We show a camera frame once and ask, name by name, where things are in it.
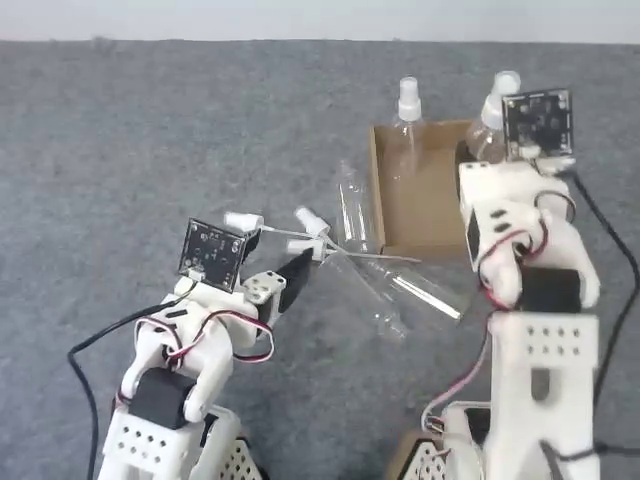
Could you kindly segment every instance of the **black cable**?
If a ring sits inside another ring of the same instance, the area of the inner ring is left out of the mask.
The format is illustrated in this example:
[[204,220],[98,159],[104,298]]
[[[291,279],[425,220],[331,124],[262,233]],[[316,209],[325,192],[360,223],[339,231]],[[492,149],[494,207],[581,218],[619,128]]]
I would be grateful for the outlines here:
[[[607,232],[607,234],[614,241],[620,252],[627,259],[629,266],[631,267],[631,271],[633,273],[633,288],[627,301],[624,303],[624,306],[620,313],[618,314],[616,321],[613,325],[613,329],[611,331],[611,336],[607,341],[607,347],[605,349],[604,358],[598,370],[598,374],[596,376],[596,381],[594,384],[594,395],[593,395],[593,411],[594,415],[596,409],[599,405],[600,398],[602,395],[602,390],[604,388],[604,382],[607,378],[607,374],[609,373],[609,368],[611,366],[611,360],[613,358],[613,354],[615,352],[616,346],[618,344],[618,340],[620,339],[620,333],[622,332],[622,328],[624,327],[624,323],[629,317],[629,313],[633,306],[635,305],[638,295],[640,294],[640,269],[638,268],[638,262],[633,255],[633,252],[629,247],[624,243],[624,241],[618,235],[618,232],[613,228],[611,223],[607,220],[604,214],[598,208],[596,202],[593,197],[589,194],[587,187],[582,182],[582,179],[578,175],[578,172],[575,170],[565,172],[563,176],[568,176],[573,180],[574,185],[578,189],[578,192],[584,198],[585,202],[589,206],[589,209],[593,212],[594,216],[602,226],[602,228]],[[550,445],[546,442],[541,442],[541,445],[545,443],[547,446]],[[560,453],[553,450],[556,457],[563,462],[574,462],[577,460],[581,460],[583,458],[590,457],[591,455],[615,455],[615,456],[624,456],[624,457],[639,457],[640,456],[640,448],[626,447],[626,446],[618,446],[618,445],[609,445],[605,442],[595,441],[594,446],[592,448],[588,448],[586,450],[576,452],[570,455],[561,455]]]
[[595,441],[592,448],[582,450],[578,453],[572,453],[570,455],[562,455],[555,450],[546,440],[540,442],[540,446],[543,451],[551,451],[553,455],[562,462],[575,462],[582,460],[583,458],[590,457],[591,455],[612,455],[616,457],[637,457],[640,456],[640,448],[635,447],[623,447],[618,445],[609,445],[605,442]]
[[95,396],[93,395],[93,390],[91,389],[89,380],[87,379],[86,375],[82,371],[82,368],[80,367],[77,360],[75,359],[75,355],[83,351],[84,349],[90,347],[95,342],[100,340],[102,337],[108,335],[109,333],[121,327],[124,327],[125,325],[128,325],[131,322],[134,322],[140,317],[148,317],[150,315],[153,315],[154,313],[158,313],[164,310],[165,308],[175,307],[193,291],[193,289],[196,287],[196,284],[197,284],[196,282],[193,282],[193,285],[189,288],[189,290],[187,290],[187,292],[184,295],[182,295],[181,297],[175,300],[172,300],[166,303],[161,303],[159,305],[154,305],[152,307],[143,308],[142,310],[138,310],[137,312],[132,313],[131,315],[128,315],[123,319],[118,320],[115,323],[112,323],[108,327],[103,328],[99,332],[91,335],[89,338],[87,338],[83,342],[80,342],[79,344],[74,346],[71,350],[69,350],[69,353],[67,353],[67,361],[71,365],[71,368],[73,368],[73,371],[78,377],[78,380],[80,380],[82,389],[84,390],[84,393],[87,397],[87,401],[89,402],[89,409],[91,410],[91,447],[89,450],[89,466],[87,468],[87,480],[93,480],[93,474],[96,466],[96,457],[98,454],[98,439],[100,436],[100,430],[98,425],[98,407],[96,405],[96,399],[95,399]]
[[607,378],[607,374],[609,373],[609,367],[611,366],[613,353],[618,344],[618,340],[620,339],[620,333],[622,332],[622,327],[624,326],[624,323],[627,320],[627,317],[629,316],[629,312],[631,311],[631,308],[633,307],[636,300],[638,299],[638,294],[640,293],[640,270],[638,269],[638,262],[635,256],[633,255],[633,252],[631,252],[629,247],[627,247],[624,241],[620,238],[620,236],[618,235],[616,230],[613,228],[611,223],[609,223],[607,218],[600,211],[600,209],[596,205],[596,202],[593,200],[593,198],[589,194],[587,187],[585,187],[584,183],[582,183],[582,180],[578,175],[578,172],[576,172],[575,170],[569,172],[569,177],[573,180],[573,183],[578,189],[578,192],[580,192],[580,195],[582,196],[582,198],[584,198],[585,202],[587,202],[587,205],[595,215],[598,222],[600,222],[600,225],[602,226],[602,228],[609,234],[609,236],[615,242],[620,252],[626,257],[627,261],[629,262],[629,266],[631,267],[631,271],[633,272],[633,289],[631,290],[631,293],[629,294],[629,297],[625,302],[624,307],[618,314],[618,317],[616,318],[616,321],[613,325],[611,336],[609,337],[609,341],[607,342],[605,354],[602,359],[600,368],[598,369],[598,374],[596,376],[596,381],[593,389],[593,406],[594,406],[594,414],[595,414],[595,410],[597,409],[598,404],[600,402],[600,397],[602,396],[604,382]]
[[547,463],[549,464],[551,480],[564,480],[564,475],[562,475],[562,470],[560,470],[560,465],[558,465],[558,453],[548,442],[544,440],[540,442],[540,448],[542,449],[542,453],[544,453],[544,457],[547,459]]

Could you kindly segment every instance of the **clear plastic bottle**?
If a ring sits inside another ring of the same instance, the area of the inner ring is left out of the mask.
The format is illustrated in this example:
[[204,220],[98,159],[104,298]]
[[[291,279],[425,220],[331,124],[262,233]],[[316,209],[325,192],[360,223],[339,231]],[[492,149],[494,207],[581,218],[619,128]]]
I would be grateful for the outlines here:
[[441,287],[404,265],[381,260],[366,260],[364,268],[372,282],[389,287],[411,299],[419,308],[435,309],[458,322],[469,302],[462,296]]
[[481,162],[499,163],[505,158],[502,125],[502,97],[520,90],[520,75],[505,70],[496,74],[491,93],[487,95],[480,116],[476,118],[465,140],[469,152]]
[[320,269],[332,273],[332,279],[336,280],[333,282],[336,293],[349,302],[358,316],[373,322],[380,336],[396,342],[406,338],[407,328],[393,304],[360,275],[356,265],[346,255],[332,253],[322,262]]
[[340,202],[337,240],[341,247],[356,253],[369,253],[375,245],[366,182],[346,159],[338,163],[336,183]]
[[423,124],[418,81],[405,77],[400,80],[398,114],[393,120],[394,131],[384,154],[384,164],[395,180],[410,177],[423,164],[420,128]]

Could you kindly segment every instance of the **white wall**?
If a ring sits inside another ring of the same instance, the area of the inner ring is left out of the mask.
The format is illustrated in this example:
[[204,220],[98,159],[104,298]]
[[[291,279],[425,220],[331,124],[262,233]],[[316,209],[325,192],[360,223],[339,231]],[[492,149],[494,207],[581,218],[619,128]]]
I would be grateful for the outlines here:
[[0,39],[640,43],[636,0],[0,0]]

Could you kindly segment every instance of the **circuit board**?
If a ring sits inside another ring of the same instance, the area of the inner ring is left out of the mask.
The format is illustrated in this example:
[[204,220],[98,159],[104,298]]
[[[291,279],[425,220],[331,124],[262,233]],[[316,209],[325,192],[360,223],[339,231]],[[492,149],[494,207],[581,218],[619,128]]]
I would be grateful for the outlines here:
[[178,273],[231,293],[256,243],[257,232],[238,235],[190,218]]
[[507,158],[519,156],[520,147],[538,145],[541,157],[573,153],[571,92],[552,89],[502,98]]

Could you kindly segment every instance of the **brown cardboard box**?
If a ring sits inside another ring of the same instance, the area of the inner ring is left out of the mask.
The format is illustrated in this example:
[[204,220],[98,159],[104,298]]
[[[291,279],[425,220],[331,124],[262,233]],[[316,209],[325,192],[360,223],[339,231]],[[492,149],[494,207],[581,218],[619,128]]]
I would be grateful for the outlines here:
[[389,173],[385,155],[396,129],[370,130],[370,171],[374,224],[383,254],[424,259],[464,255],[466,241],[457,195],[456,150],[468,121],[429,123],[418,136],[424,163],[402,182]]

